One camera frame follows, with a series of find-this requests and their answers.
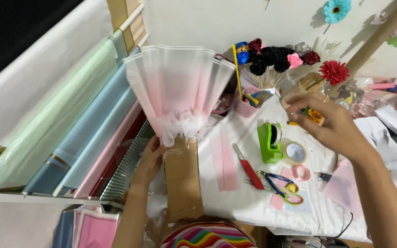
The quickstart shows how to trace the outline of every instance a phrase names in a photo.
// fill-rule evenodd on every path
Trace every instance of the red craft knife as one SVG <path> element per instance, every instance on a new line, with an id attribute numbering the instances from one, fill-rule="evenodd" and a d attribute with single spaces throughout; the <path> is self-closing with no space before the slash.
<path id="1" fill-rule="evenodd" d="M 247 175 L 251 179 L 253 186 L 256 189 L 264 189 L 263 183 L 258 178 L 257 174 L 254 172 L 254 170 L 252 169 L 249 162 L 244 158 L 243 154 L 241 154 L 241 151 L 238 148 L 238 145 L 234 143 L 234 144 L 232 144 L 232 147 L 234 147 L 234 150 L 237 153 L 238 158 L 240 159 L 241 165 L 243 165 L 244 171 L 247 173 Z"/>

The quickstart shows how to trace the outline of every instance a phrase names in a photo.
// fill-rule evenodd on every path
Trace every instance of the dark red paper rose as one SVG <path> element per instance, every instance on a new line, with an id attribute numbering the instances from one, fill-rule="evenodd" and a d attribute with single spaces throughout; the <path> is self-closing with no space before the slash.
<path id="1" fill-rule="evenodd" d="M 260 38 L 256 38 L 255 40 L 249 42 L 247 45 L 249 46 L 249 49 L 254 48 L 255 50 L 257 50 L 257 53 L 260 53 L 260 49 L 261 49 L 261 39 Z"/>
<path id="2" fill-rule="evenodd" d="M 340 82 L 344 82 L 349 77 L 349 70 L 345 67 L 345 63 L 335 60 L 326 61 L 320 66 L 322 78 L 329 80 L 330 84 L 336 86 Z"/>
<path id="3" fill-rule="evenodd" d="M 310 51 L 310 53 L 303 57 L 303 60 L 309 65 L 321 62 L 319 55 L 315 51 Z"/>

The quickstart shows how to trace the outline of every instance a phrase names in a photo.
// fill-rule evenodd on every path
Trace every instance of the cardboard tube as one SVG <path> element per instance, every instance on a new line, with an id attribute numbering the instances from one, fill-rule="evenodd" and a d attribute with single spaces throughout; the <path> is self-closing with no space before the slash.
<path id="1" fill-rule="evenodd" d="M 397 7 L 388 16 L 386 23 L 378 27 L 373 35 L 364 43 L 364 45 L 355 53 L 350 61 L 345 65 L 350 71 L 350 76 L 356 74 L 356 72 L 367 62 L 368 59 L 376 52 L 376 50 L 387 40 L 387 38 L 394 33 L 397 29 Z M 345 82 L 342 82 L 334 87 L 329 92 L 329 96 L 337 97 L 338 90 L 343 86 Z"/>

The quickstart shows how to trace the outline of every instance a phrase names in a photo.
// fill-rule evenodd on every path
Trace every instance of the tape roll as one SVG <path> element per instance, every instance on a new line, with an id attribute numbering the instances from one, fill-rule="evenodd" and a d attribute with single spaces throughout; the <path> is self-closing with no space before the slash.
<path id="1" fill-rule="evenodd" d="M 310 179 L 309 168 L 303 165 L 296 165 L 292 167 L 293 177 L 298 181 L 307 181 Z"/>
<path id="2" fill-rule="evenodd" d="M 307 159 L 306 149 L 298 142 L 291 141 L 284 146 L 281 146 L 281 152 L 286 156 L 286 162 L 291 165 L 300 165 Z"/>

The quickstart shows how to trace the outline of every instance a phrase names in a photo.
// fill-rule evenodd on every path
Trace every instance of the blue pliers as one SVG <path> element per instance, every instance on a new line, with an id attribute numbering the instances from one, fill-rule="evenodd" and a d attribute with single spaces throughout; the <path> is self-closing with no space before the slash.
<path id="1" fill-rule="evenodd" d="M 279 180 L 283 180 L 283 181 L 286 181 L 286 182 L 288 182 L 288 183 L 294 183 L 292 180 L 290 180 L 289 178 L 282 177 L 282 176 L 280 176 L 280 175 L 275 175 L 275 174 L 272 174 L 272 173 L 269 173 L 269 172 L 264 172 L 264 171 L 262 171 L 262 170 L 260 171 L 260 174 L 262 174 L 262 175 L 264 176 L 264 178 L 266 178 L 266 180 L 267 180 L 267 182 L 270 184 L 270 186 L 271 186 L 279 195 L 281 195 L 281 197 L 286 198 L 286 195 L 284 195 L 284 193 L 273 183 L 273 181 L 272 181 L 269 177 L 277 178 L 277 179 L 279 179 Z"/>

